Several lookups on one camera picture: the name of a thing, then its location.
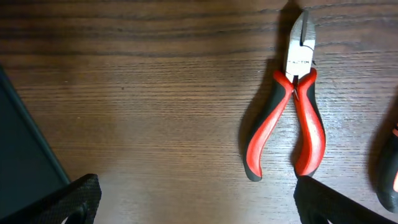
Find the black device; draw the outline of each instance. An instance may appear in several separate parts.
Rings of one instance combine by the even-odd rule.
[[[0,219],[70,181],[0,68]]]

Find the plier jaw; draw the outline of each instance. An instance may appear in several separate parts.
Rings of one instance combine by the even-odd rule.
[[[315,49],[315,24],[308,11],[301,13],[290,32],[289,49],[285,61],[285,74],[293,83],[294,77],[301,79],[311,71]]]
[[[274,72],[274,84],[266,107],[254,124],[244,155],[246,175],[252,181],[262,179],[261,152],[289,99],[295,92],[295,106],[303,132],[303,148],[295,163],[295,174],[313,175],[325,153],[326,136],[315,101],[317,71],[311,67],[315,48],[315,26],[303,12],[290,34],[285,71]]]

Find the wooden table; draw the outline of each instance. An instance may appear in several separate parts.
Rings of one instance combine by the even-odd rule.
[[[2,0],[0,63],[96,223],[299,223],[292,100],[250,182],[239,145],[299,14],[317,25],[327,135],[314,178],[398,222],[369,176],[398,114],[398,2]]]

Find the wood grain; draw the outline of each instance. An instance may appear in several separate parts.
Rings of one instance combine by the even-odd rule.
[[[239,142],[282,64],[294,2],[2,0],[0,63],[57,157],[99,174],[96,223],[299,223],[289,102],[250,182]],[[314,178],[373,192],[398,119],[398,2],[301,0],[317,25],[327,152]]]

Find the black and red handle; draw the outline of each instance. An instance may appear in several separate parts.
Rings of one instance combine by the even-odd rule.
[[[316,79],[317,70],[311,68],[310,73],[300,79],[296,87],[294,103],[303,132],[303,147],[294,167],[297,176],[312,176],[325,154],[325,129],[315,101]]]
[[[293,89],[293,84],[282,72],[274,72],[271,95],[266,107],[254,124],[253,133],[249,137],[248,147],[243,159],[244,170],[251,181],[262,179],[260,164],[262,149],[289,102]]]
[[[398,125],[379,156],[376,193],[384,208],[398,213]]]

